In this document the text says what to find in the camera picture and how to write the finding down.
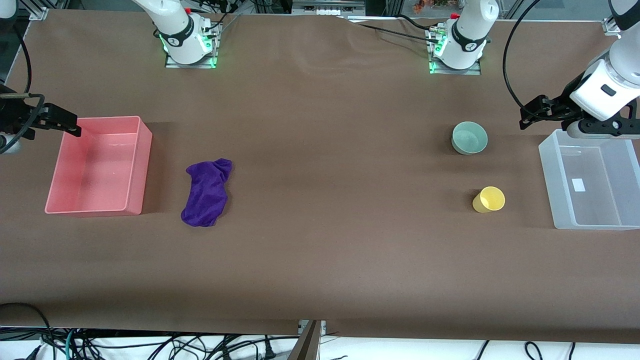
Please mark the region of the green bowl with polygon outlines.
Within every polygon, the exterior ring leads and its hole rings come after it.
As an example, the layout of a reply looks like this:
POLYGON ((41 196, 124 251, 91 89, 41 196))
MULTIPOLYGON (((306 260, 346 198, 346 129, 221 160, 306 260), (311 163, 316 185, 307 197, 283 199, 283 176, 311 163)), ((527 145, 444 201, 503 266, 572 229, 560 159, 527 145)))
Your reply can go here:
POLYGON ((487 148, 489 135, 478 123, 462 121, 452 130, 451 144, 461 155, 475 155, 487 148))

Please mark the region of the yellow cup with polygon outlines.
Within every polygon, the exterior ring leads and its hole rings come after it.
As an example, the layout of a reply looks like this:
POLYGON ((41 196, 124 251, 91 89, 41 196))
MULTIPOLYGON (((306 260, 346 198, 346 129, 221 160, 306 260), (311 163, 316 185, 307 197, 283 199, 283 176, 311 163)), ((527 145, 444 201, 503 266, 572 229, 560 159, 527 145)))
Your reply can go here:
POLYGON ((487 186, 476 194, 471 205, 479 214, 487 214, 501 210, 505 202, 505 194, 498 187, 487 186))

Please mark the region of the purple cloth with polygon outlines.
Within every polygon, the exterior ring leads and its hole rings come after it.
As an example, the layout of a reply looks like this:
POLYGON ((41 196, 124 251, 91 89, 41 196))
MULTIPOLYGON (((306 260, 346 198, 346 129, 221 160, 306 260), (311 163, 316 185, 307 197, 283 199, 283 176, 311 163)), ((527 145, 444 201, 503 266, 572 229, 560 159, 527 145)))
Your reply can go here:
POLYGON ((186 168, 190 176, 190 191, 181 212, 183 223, 191 227, 212 227, 222 216, 229 199, 226 183, 233 162, 226 158, 202 161, 186 168))

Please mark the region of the pink plastic bin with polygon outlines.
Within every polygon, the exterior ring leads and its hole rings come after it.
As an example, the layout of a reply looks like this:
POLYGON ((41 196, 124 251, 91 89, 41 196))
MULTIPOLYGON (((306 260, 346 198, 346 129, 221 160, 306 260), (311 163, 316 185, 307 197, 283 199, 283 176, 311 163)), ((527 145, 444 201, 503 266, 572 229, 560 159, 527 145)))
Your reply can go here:
POLYGON ((77 218, 140 215, 153 133, 139 116, 83 117, 62 136, 45 213, 77 218))

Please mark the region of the clear plastic bin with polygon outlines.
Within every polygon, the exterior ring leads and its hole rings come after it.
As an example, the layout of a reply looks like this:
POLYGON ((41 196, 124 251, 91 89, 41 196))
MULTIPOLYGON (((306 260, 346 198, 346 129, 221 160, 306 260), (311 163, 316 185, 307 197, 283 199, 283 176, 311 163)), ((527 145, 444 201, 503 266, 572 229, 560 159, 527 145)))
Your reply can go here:
POLYGON ((630 139, 578 139, 557 129, 538 151, 555 228, 640 230, 640 164, 630 139), (582 178, 586 192, 575 192, 572 178, 582 178))

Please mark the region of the grey background device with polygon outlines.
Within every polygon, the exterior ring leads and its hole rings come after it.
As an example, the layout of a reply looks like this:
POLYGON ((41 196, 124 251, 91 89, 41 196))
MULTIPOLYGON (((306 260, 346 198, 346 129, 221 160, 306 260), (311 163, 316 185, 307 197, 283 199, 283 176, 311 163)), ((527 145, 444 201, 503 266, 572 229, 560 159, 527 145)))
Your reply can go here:
POLYGON ((293 15, 366 16, 365 0, 291 0, 293 15))

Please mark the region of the brown table cover sheet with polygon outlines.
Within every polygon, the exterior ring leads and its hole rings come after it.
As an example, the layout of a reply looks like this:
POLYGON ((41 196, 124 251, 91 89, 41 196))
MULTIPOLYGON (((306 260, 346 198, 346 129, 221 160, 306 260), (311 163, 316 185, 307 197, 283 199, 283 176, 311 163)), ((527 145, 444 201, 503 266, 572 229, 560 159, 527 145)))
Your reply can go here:
POLYGON ((337 17, 242 14, 215 69, 169 69, 145 13, 50 11, 32 91, 153 135, 138 216, 46 214, 62 133, 0 155, 0 303, 54 327, 640 343, 640 230, 554 227, 519 128, 498 22, 480 76, 430 74, 425 46, 337 17), (462 155, 454 127, 481 125, 462 155), (212 227, 183 223, 192 164, 233 163, 212 227), (478 213, 485 187, 502 209, 478 213))

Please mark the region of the brown wooden board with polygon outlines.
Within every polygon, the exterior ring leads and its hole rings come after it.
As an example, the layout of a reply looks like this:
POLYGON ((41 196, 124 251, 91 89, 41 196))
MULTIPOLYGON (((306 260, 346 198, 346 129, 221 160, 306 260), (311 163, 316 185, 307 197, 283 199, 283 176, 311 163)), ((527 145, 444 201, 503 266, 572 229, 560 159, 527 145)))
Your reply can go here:
POLYGON ((317 323, 317 320, 311 320, 286 360, 318 360, 321 329, 317 323))

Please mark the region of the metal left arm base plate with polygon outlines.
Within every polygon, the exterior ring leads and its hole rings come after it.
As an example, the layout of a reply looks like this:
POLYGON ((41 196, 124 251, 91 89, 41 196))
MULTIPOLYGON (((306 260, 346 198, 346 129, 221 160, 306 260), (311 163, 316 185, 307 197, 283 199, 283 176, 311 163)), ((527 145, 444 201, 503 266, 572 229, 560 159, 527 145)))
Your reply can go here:
POLYGON ((466 69, 454 69, 447 66, 437 55, 435 51, 441 48, 441 42, 445 39, 443 33, 439 30, 425 30, 425 36, 430 40, 437 40, 438 43, 427 42, 427 52, 429 59, 429 73, 431 75, 460 75, 460 76, 479 76, 482 74, 480 60, 476 60, 473 66, 466 69))

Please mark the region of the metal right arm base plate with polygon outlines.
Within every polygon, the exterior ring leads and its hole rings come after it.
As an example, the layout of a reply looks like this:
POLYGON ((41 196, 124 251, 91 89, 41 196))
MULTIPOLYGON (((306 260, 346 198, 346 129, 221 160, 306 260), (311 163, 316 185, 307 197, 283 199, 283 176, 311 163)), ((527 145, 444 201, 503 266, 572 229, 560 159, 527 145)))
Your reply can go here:
POLYGON ((176 34, 161 34, 163 50, 166 52, 166 68, 214 69, 217 67, 220 45, 218 23, 208 27, 192 23, 176 34))

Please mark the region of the white metal bracket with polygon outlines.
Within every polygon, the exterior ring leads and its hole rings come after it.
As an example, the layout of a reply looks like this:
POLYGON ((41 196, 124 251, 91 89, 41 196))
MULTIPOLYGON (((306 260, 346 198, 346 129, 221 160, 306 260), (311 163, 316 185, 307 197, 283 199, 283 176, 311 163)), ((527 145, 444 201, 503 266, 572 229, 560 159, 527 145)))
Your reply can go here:
MULTIPOLYGON (((297 334, 300 336, 306 329, 306 327, 310 324, 311 320, 308 319, 300 319, 298 321, 297 326, 297 334)), ((320 328, 320 337, 325 337, 327 334, 327 326, 325 320, 318 320, 317 325, 320 328)))

